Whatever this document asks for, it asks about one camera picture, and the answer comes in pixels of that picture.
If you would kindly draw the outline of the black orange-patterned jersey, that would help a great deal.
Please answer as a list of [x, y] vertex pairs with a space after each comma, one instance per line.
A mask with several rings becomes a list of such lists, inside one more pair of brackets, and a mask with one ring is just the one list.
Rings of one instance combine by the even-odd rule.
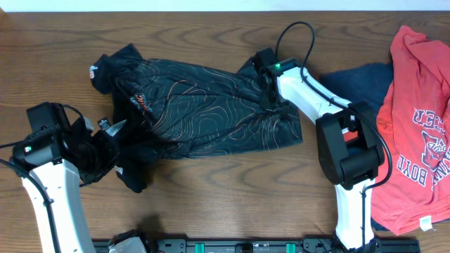
[[133, 45], [101, 56], [93, 87], [111, 95], [117, 177], [135, 193], [160, 159], [251, 153], [302, 142], [299, 112], [259, 106], [262, 88], [249, 58], [236, 72], [167, 59], [145, 59]]

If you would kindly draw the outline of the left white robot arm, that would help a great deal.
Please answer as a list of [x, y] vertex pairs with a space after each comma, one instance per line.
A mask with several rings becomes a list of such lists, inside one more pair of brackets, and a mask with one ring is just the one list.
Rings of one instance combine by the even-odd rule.
[[29, 195], [44, 252], [96, 252], [80, 189], [100, 181], [117, 163], [109, 134], [80, 117], [33, 120], [32, 133], [13, 146], [11, 166]]

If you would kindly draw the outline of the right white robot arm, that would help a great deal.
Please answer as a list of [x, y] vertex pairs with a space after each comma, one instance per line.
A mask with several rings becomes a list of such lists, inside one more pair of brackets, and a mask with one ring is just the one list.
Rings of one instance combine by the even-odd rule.
[[274, 100], [292, 103], [315, 124], [319, 164], [336, 192], [332, 251], [378, 252], [370, 227], [371, 188], [384, 152], [370, 107], [335, 95], [293, 58], [262, 60], [255, 67]]

